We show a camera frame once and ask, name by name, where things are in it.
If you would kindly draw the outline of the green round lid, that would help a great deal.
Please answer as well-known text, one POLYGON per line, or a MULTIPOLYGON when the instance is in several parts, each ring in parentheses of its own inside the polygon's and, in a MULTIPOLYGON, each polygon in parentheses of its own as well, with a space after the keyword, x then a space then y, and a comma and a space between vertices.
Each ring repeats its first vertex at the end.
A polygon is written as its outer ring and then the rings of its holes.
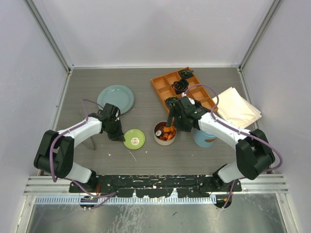
POLYGON ((124 145, 130 150, 138 150, 145 143, 145 135, 141 130, 131 129, 124 134, 124 145))

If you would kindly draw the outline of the pile of food pieces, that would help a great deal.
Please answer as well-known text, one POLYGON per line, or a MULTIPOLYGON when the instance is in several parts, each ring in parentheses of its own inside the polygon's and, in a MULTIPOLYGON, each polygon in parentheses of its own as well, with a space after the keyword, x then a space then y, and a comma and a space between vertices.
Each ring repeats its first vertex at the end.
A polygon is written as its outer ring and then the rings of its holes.
POLYGON ((155 127, 155 136, 161 141, 170 141, 174 139, 176 129, 174 126, 167 127, 166 122, 160 122, 155 127))

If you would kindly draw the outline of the silver metal bowl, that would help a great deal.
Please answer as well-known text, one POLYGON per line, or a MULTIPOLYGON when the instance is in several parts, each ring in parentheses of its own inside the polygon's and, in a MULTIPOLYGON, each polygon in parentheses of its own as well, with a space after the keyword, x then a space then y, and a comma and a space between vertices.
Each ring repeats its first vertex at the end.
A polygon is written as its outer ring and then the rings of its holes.
POLYGON ((162 145, 162 146, 168 146, 168 145, 172 144, 172 143, 174 142, 174 140, 175 140, 175 137, 174 137, 174 139, 172 139, 172 140, 170 140, 170 141, 161 141, 161 140, 159 140, 158 138, 156 138, 155 133, 154 133, 154 138, 155 138, 155 141, 156 141, 158 144, 162 145))

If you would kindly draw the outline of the metal tongs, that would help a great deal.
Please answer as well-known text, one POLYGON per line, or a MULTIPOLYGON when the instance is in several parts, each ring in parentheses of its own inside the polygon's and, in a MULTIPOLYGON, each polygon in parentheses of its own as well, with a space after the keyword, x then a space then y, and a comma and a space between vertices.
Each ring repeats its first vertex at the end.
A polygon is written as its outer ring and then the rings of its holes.
POLYGON ((94 145, 94 142, 92 140, 92 137, 86 139, 83 142, 83 145, 86 146, 89 150, 95 150, 95 145, 94 145))

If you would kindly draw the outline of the grey-blue plate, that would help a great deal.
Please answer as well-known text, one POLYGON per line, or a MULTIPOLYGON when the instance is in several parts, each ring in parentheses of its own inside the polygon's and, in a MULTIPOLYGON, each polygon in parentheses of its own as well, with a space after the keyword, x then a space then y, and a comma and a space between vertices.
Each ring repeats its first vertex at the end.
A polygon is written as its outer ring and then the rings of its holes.
POLYGON ((97 97, 97 103, 104 107, 106 103, 120 109, 121 115, 127 113, 134 105, 135 97, 132 90, 125 85, 111 85, 97 97))

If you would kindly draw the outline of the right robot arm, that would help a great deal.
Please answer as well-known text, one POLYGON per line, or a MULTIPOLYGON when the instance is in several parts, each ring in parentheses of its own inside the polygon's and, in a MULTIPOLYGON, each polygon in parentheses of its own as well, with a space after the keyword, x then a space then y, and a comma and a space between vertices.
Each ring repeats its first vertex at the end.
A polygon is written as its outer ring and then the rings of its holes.
POLYGON ((210 133, 235 150, 236 161, 223 165, 212 174, 213 185, 218 191, 225 191, 234 180, 254 180, 276 160, 263 131, 238 129, 205 107, 176 104, 170 109, 167 125, 185 132, 197 129, 210 133))

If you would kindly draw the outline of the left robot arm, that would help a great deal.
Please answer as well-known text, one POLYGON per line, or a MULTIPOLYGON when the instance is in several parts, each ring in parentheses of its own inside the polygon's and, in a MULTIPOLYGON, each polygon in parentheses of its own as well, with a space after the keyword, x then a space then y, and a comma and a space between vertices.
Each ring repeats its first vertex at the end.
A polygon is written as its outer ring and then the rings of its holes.
POLYGON ((98 185, 95 171, 74 162, 74 149, 86 139, 106 132, 109 140, 123 142, 124 134, 118 114, 92 113, 71 128, 43 134, 37 150, 34 167, 58 178, 77 182, 86 192, 93 192, 98 185))

